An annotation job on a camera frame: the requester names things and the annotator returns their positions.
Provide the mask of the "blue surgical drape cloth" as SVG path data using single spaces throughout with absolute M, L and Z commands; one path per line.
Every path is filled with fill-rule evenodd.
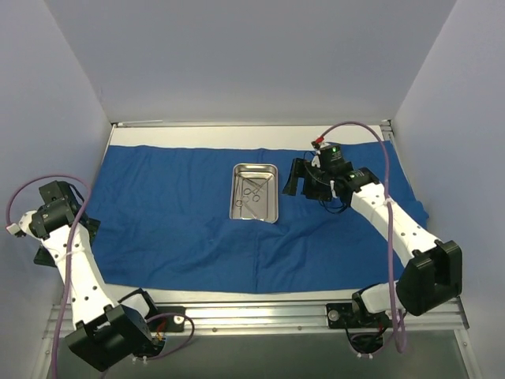
M 233 169 L 270 163 L 285 183 L 296 150 L 113 146 L 87 212 L 109 284 L 267 294 L 360 289 L 402 273 L 387 243 L 352 210 L 331 214 L 297 195 L 275 223 L 230 218 Z

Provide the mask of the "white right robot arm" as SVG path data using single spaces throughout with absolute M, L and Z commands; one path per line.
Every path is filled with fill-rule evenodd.
M 322 171 L 304 161 L 304 189 L 308 198 L 322 190 L 345 208 L 364 217 L 387 241 L 387 251 L 402 263 L 399 278 L 353 294 L 350 316 L 370 325 L 379 313 L 396 309 L 420 316 L 462 293 L 462 250 L 426 231 L 387 195 L 385 185 L 367 168 L 345 165 L 339 173 Z

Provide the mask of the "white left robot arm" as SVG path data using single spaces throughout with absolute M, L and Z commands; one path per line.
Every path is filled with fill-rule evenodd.
M 191 332 L 196 326 L 182 307 L 162 311 L 150 294 L 138 288 L 116 299 L 99 271 L 92 243 L 99 221 L 87 216 L 90 195 L 75 187 L 78 178 L 69 174 L 46 174 L 48 183 L 39 188 L 43 204 L 17 221 L 6 209 L 6 230 L 16 237 L 31 237 L 39 243 L 35 262 L 58 270 L 64 285 L 62 304 L 70 304 L 73 331 L 66 346 L 80 359 L 106 374 L 109 368 L 131 355 L 149 362 L 181 350 L 191 342 L 167 350 L 164 338 L 154 336 L 180 319 Z

